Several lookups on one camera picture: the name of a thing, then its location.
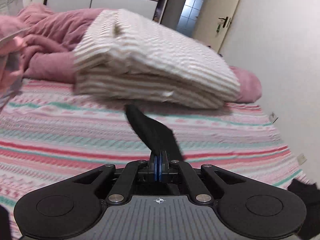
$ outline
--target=crosshair symbol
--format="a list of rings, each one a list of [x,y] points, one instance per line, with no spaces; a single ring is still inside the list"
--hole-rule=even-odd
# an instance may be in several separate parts
[[[164,199],[162,199],[162,198],[157,198],[156,200],[154,200],[154,201],[156,201],[157,203],[162,203],[163,201],[165,201]]]

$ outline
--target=striped bedspread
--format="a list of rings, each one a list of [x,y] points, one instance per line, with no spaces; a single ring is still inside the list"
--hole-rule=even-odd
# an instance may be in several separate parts
[[[0,204],[12,215],[24,194],[104,163],[124,167],[150,151],[126,121],[128,101],[73,96],[71,85],[28,81],[0,115]],[[259,106],[228,103],[220,110],[136,102],[173,129],[193,167],[211,163],[286,188],[305,180],[296,158]]]

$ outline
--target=beige striped quilt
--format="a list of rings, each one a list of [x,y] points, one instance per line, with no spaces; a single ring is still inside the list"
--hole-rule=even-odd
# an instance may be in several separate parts
[[[218,108],[240,84],[213,50],[127,10],[104,10],[74,50],[75,92]]]

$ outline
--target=white wardrobe panel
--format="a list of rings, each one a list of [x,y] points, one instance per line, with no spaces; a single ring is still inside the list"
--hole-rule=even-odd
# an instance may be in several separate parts
[[[66,12],[90,8],[90,2],[91,0],[47,0],[47,6],[55,12]]]
[[[157,1],[152,0],[92,0],[91,8],[124,8],[146,18],[153,19],[157,3]]]

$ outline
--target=black fabric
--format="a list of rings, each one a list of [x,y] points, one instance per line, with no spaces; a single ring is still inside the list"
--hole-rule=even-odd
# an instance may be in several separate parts
[[[168,160],[183,161],[173,132],[164,124],[145,116],[136,106],[126,105],[127,119],[153,154],[159,156],[161,151],[167,152]]]
[[[0,206],[0,239],[12,240],[10,232],[9,212]]]
[[[320,234],[320,190],[316,184],[304,184],[296,179],[292,181],[288,190],[299,196],[307,208],[306,220],[303,223],[298,236],[303,239],[311,239]]]

